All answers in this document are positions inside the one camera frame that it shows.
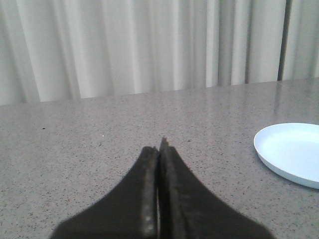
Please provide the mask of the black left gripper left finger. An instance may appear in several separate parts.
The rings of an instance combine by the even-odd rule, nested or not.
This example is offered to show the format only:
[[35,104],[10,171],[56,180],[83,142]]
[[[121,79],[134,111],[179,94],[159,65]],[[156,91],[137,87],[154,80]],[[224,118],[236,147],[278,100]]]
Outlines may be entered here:
[[52,239],[156,239],[158,150],[144,147],[105,197],[63,221]]

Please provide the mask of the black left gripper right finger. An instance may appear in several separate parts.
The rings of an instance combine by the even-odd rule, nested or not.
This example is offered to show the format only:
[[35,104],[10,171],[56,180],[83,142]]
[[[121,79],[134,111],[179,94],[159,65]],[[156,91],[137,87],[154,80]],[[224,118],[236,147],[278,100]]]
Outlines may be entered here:
[[163,138],[159,148],[159,212],[162,239],[270,239],[261,224],[210,192]]

